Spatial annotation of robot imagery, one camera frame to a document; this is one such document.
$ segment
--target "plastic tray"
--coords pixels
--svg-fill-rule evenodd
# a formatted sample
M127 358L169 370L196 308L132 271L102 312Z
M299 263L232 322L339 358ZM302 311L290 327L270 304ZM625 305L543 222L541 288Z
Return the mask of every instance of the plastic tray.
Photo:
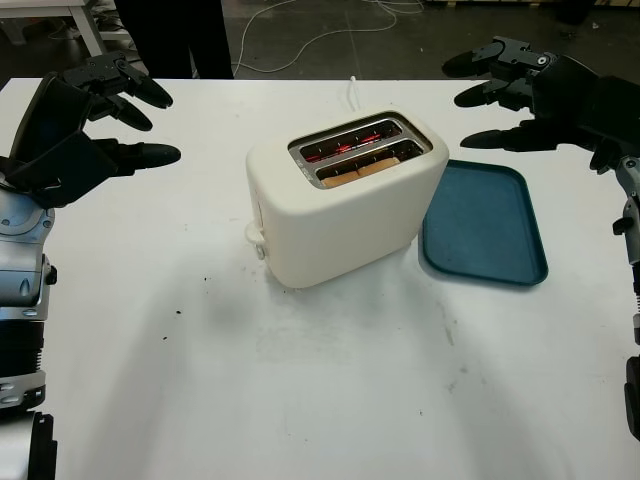
M527 183L511 168L450 160L422 238L444 273L530 286L549 272Z

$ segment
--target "white toaster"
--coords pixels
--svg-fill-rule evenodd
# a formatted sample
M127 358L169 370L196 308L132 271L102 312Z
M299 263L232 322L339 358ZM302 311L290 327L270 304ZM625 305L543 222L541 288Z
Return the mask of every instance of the white toaster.
M408 245L449 159L405 111L358 111L247 156L246 237L285 286L309 287Z

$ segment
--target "power cord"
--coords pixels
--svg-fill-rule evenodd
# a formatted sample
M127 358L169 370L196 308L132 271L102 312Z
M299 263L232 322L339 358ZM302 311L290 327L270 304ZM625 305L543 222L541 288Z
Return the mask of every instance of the power cord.
M259 12L255 13L247 22L247 25L244 28L244 31L242 32L242 40L240 41L240 56L238 57L238 61L232 63L232 65L235 65L235 69L233 70L233 75L235 76L238 73L238 70L240 69L240 67L244 67L247 68L249 70L253 70L254 72L259 72L259 73L275 73L275 72L280 72L282 70L285 70L287 68L289 68L291 65L293 65L294 63L296 63L296 61L300 58L300 56L304 53L304 51L306 50L306 48L311 45L312 43L314 43L317 40L320 40L321 38L324 37L328 37L329 35L336 35L338 33L375 33L375 32L384 32L386 30L390 30L393 27L396 26L396 24L398 23L398 16L396 14L402 14L402 15L415 15L415 14L419 14L424 12L424 5L422 4L421 0L415 0L414 2L391 2L388 0L361 0L363 2L366 3L375 3L378 7L380 7L383 11L385 11L386 13L388 13L393 21L391 22L390 25L387 25L385 27L381 27L381 28L358 28L358 29L353 29L353 28L349 28L349 29L342 29L342 30L334 30L332 32L325 32L323 34L318 35L317 37L312 38L311 40L309 40L307 43L305 43L302 48L298 51L298 53L296 54L296 56L289 62L287 62L286 64L280 66L280 67L276 67L276 68L271 68L271 69L261 69L258 67L255 67L253 65L250 65L248 63L243 63L242 62L242 57L244 55L244 42L245 42L245 38L247 36L247 32L249 31L249 27L251 26L251 24L253 23L253 21L260 16L261 14L263 14L264 12L267 12L273 8L279 7L281 5L286 5L287 3L293 3L297 0L286 0L284 2L280 2L280 3L276 3L275 5L271 5L267 8L264 8L262 10L260 10ZM410 11L404 11L404 10L398 10L395 9L393 7L391 7L390 5L414 5L414 6L419 6L420 8L418 10L410 10Z

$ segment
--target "table surface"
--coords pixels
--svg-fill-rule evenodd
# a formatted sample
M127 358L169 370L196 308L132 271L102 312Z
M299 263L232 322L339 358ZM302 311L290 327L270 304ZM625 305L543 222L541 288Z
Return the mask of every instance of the table surface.
M414 240L290 290L244 241L244 157L349 111L348 82L163 85L175 105L141 107L151 132L112 119L87 131L170 143L182 160L59 210L46 245L59 283L42 409L58 478L638 478L622 391L635 302L611 234L625 198L587 153L463 150L525 113L455 108L468 82L358 82L364 106L411 110L452 158L524 175L549 277L531 289L445 277ZM0 152L36 86L0 92Z

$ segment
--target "person's leg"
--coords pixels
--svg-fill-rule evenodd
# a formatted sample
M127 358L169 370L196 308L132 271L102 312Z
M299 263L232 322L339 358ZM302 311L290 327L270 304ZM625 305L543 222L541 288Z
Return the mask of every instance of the person's leg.
M124 28L131 34L152 78L191 78L189 47L180 1L115 0Z
M200 78L233 78L220 0L182 0L184 29Z

